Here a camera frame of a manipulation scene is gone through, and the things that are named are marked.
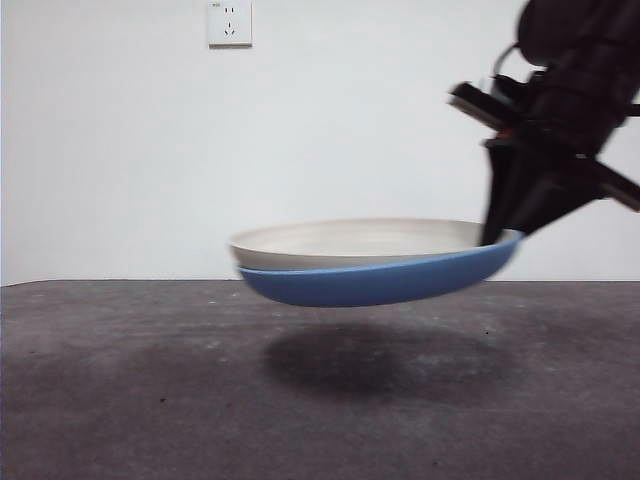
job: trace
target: cable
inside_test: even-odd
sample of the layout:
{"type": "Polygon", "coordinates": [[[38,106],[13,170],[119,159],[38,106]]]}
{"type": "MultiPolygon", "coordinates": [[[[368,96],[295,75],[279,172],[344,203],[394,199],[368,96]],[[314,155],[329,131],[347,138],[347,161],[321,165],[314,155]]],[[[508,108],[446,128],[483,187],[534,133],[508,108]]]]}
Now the cable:
{"type": "Polygon", "coordinates": [[[502,65],[504,64],[504,61],[511,54],[512,51],[518,48],[518,46],[519,46],[518,42],[512,45],[509,45],[509,47],[504,52],[502,52],[502,54],[498,57],[498,59],[496,60],[496,63],[493,65],[494,77],[497,77],[498,75],[500,75],[500,70],[502,70],[502,65]]]}

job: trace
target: plate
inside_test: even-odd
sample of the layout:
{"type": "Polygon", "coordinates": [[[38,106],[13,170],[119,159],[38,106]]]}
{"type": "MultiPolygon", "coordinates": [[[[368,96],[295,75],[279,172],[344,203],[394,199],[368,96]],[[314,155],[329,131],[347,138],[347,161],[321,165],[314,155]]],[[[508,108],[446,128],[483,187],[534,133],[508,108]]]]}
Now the plate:
{"type": "Polygon", "coordinates": [[[454,292],[499,271],[523,234],[506,231],[493,245],[419,260],[307,270],[239,267],[247,284],[281,303],[307,307],[359,307],[408,302],[454,292]]]}
{"type": "Polygon", "coordinates": [[[474,250],[481,230],[481,224],[452,220],[331,220],[252,230],[234,236],[230,247],[238,264],[253,270],[327,269],[474,250]]]}

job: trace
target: gray floor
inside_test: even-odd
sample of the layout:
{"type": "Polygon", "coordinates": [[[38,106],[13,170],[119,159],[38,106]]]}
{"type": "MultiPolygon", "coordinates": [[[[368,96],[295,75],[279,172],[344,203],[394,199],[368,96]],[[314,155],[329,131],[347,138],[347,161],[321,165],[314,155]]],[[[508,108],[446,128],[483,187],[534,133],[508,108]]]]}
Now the gray floor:
{"type": "Polygon", "coordinates": [[[7,480],[640,478],[638,283],[351,310],[239,282],[2,293],[7,480]]]}

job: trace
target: electrical outlet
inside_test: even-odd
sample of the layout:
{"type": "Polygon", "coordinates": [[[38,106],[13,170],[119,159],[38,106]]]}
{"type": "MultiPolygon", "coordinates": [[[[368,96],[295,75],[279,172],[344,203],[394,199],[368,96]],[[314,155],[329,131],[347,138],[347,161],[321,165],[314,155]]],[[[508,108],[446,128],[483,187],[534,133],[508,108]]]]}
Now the electrical outlet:
{"type": "Polygon", "coordinates": [[[220,0],[208,5],[210,47],[250,47],[252,0],[220,0]]]}

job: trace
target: white plate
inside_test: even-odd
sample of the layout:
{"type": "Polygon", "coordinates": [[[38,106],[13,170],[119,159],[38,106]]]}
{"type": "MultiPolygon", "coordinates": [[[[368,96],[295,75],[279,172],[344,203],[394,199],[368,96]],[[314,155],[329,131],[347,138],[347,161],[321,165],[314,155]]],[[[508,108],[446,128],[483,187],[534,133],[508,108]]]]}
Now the white plate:
{"type": "MultiPolygon", "coordinates": [[[[235,235],[238,264],[254,270],[309,270],[404,262],[478,247],[482,224],[429,219],[300,223],[235,235]]],[[[500,238],[516,236],[505,231],[500,238]]]]}

